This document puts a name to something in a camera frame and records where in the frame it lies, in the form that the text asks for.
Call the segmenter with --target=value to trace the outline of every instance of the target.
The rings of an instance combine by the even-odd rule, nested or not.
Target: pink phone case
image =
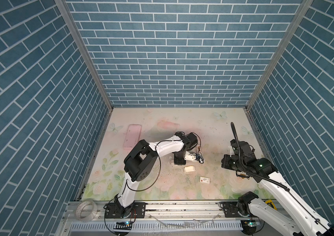
[[[128,131],[123,142],[123,149],[131,151],[139,141],[142,125],[129,125]]]

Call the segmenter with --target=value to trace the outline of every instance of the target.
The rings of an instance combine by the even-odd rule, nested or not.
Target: floral table mat
[[[224,154],[233,154],[230,141],[234,139],[230,123],[234,122],[239,140],[255,148],[257,158],[261,149],[242,108],[115,108],[104,135],[93,170],[83,194],[83,199],[108,201],[120,192],[125,164],[129,153],[123,149],[128,126],[142,125],[141,139],[157,142],[169,138],[177,131],[195,132],[202,141],[205,162],[187,161],[194,172],[185,173],[184,166],[173,165],[173,154],[160,157],[161,173],[157,182],[146,191],[137,192],[136,200],[203,200],[237,199],[252,191],[263,199],[273,196],[252,178],[237,177],[235,171],[221,168]],[[159,161],[138,189],[150,186],[159,171]],[[200,177],[210,178],[210,183],[200,182]]]

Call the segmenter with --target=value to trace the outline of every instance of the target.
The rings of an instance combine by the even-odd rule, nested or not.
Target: white soap bar
[[[196,168],[192,165],[188,166],[188,167],[184,167],[184,172],[192,172],[192,171],[196,171]]]
[[[210,178],[207,178],[207,177],[200,177],[200,182],[202,183],[210,183]]]

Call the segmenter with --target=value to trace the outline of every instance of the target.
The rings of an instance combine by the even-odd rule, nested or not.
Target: clear tape roll
[[[92,205],[92,209],[91,212],[89,213],[88,216],[83,217],[82,218],[82,211],[86,206]],[[91,199],[86,199],[84,201],[82,201],[78,207],[75,210],[75,218],[79,221],[82,222],[88,222],[91,221],[95,218],[96,214],[98,213],[98,206],[96,205],[96,203],[94,201],[92,201]]]

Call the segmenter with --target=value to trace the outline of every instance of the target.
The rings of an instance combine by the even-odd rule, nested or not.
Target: blue brick wall
[[[107,112],[54,0],[0,0],[0,235],[55,233]]]
[[[114,106],[245,106],[301,0],[70,1]]]
[[[314,0],[251,113],[278,169],[334,223],[334,1]]]

